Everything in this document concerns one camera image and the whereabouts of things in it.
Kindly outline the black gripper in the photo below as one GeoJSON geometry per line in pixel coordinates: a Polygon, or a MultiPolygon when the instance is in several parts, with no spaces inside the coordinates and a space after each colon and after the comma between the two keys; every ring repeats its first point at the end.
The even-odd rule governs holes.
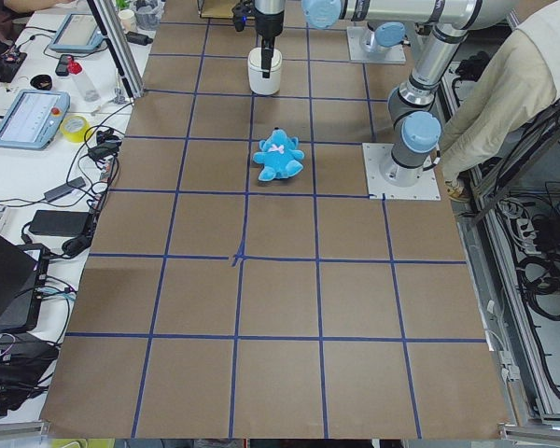
{"type": "Polygon", "coordinates": [[[255,0],[253,14],[257,34],[262,37],[260,56],[262,77],[271,76],[274,39],[283,31],[284,0],[255,0]]]}

